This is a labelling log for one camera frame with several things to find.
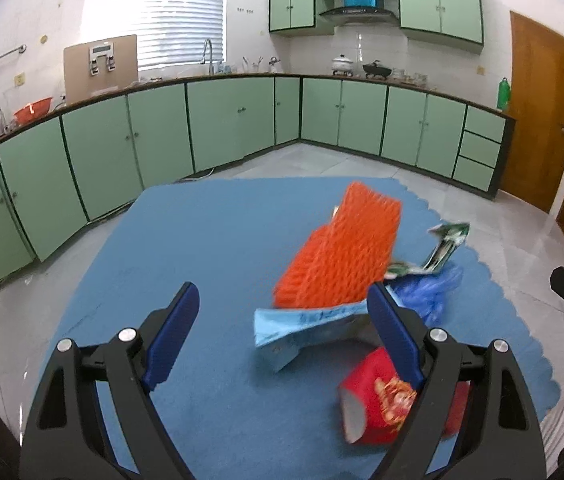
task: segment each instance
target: tiled floor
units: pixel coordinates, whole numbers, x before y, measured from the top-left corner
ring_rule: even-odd
[[[283,176],[395,177],[449,221],[470,221],[468,243],[491,269],[544,346],[564,395],[564,302],[549,276],[564,266],[564,236],[552,218],[499,193],[489,202],[430,178],[306,144],[294,144],[209,178]],[[90,229],[42,266],[0,290],[0,412],[19,434],[50,338],[70,296],[120,217]]]

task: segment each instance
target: orange foam net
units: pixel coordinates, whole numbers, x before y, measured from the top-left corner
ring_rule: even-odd
[[[275,286],[275,306],[326,308],[366,298],[383,279],[401,203],[361,182],[347,187],[337,214],[312,232]]]

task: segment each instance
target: white pot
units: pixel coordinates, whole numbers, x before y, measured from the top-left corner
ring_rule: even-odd
[[[353,73],[353,62],[348,59],[344,54],[339,57],[336,57],[332,61],[333,71],[335,70],[339,72],[350,72]]]

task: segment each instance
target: countertop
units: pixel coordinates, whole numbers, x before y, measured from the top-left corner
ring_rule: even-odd
[[[27,124],[26,126],[22,126],[21,128],[18,128],[17,130],[13,130],[12,132],[9,132],[8,134],[1,136],[0,137],[0,144],[2,144],[3,142],[6,142],[7,140],[17,136],[18,134],[29,130],[30,128],[33,128],[34,126],[37,126],[40,123],[43,123],[44,121],[49,121],[55,117],[59,117],[65,113],[68,113],[70,111],[73,110],[77,110],[78,108],[82,108],[84,106],[88,106],[91,105],[93,103],[97,103],[99,101],[104,101],[106,99],[110,99],[113,97],[118,97],[121,95],[127,95],[127,94],[132,94],[134,92],[141,92],[143,90],[149,90],[152,88],[161,88],[162,86],[170,86],[170,85],[174,85],[174,84],[181,84],[181,83],[191,83],[191,82],[195,82],[195,81],[206,81],[206,80],[211,80],[211,79],[229,79],[229,78],[238,78],[238,77],[306,77],[306,78],[317,78],[317,79],[339,79],[339,80],[344,80],[344,81],[360,81],[360,82],[366,82],[366,83],[370,83],[370,84],[380,84],[380,85],[385,85],[385,86],[395,86],[398,88],[405,88],[405,89],[409,89],[409,90],[413,90],[413,91],[419,91],[419,92],[424,92],[427,94],[431,94],[431,95],[437,95],[440,97],[444,97],[446,99],[451,99],[453,101],[457,101],[463,104],[467,104],[467,105],[471,105],[475,108],[480,108],[481,110],[485,110],[491,114],[495,114],[498,115],[500,117],[504,117],[504,118],[509,118],[509,116],[507,116],[507,114],[502,113],[500,110],[496,110],[494,108],[489,108],[486,106],[482,106],[480,104],[477,103],[473,103],[471,101],[467,101],[466,99],[462,99],[459,97],[456,97],[454,95],[450,95],[450,94],[445,94],[444,92],[438,92],[438,91],[433,91],[433,90],[428,90],[428,89],[424,89],[424,88],[419,88],[417,86],[414,85],[410,85],[410,84],[406,84],[406,83],[399,83],[399,82],[395,82],[392,80],[382,80],[382,79],[374,79],[374,78],[370,78],[370,79],[366,79],[364,77],[361,76],[354,76],[354,77],[347,77],[347,76],[340,76],[340,75],[310,75],[310,74],[295,74],[295,73],[276,73],[276,74],[272,74],[272,73],[256,73],[256,74],[228,74],[228,75],[214,75],[214,76],[192,76],[192,77],[182,77],[182,78],[170,78],[170,79],[164,79],[164,80],[159,80],[159,81],[150,81],[150,82],[146,82],[146,83],[139,83],[139,84],[134,84],[132,86],[128,86],[127,88],[123,88],[121,90],[116,90],[114,92],[110,92],[107,94],[102,94],[102,95],[98,95],[96,97],[93,97],[91,99],[87,99],[84,101],[80,101],[78,103],[74,103],[72,105],[68,105],[62,108],[59,108],[57,110],[54,110],[52,112],[50,112],[49,114],[46,114],[44,117],[41,117],[39,119],[37,119],[36,121],[33,121],[32,123]]]

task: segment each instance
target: metal screw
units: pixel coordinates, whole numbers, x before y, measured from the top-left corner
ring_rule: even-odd
[[[70,347],[73,346],[73,341],[71,341],[70,339],[62,339],[59,343],[57,343],[57,349],[60,352],[65,352],[67,350],[70,350]]]
[[[504,339],[496,339],[495,343],[493,343],[493,347],[503,354],[508,352],[508,343],[504,341]]]
[[[433,339],[433,341],[437,341],[438,343],[443,343],[448,337],[448,334],[441,328],[434,328],[433,330],[431,330],[431,332],[428,333],[428,335],[431,336],[431,339]]]
[[[120,338],[120,341],[128,343],[129,341],[135,339],[135,336],[137,336],[137,330],[134,328],[125,328],[117,336]]]

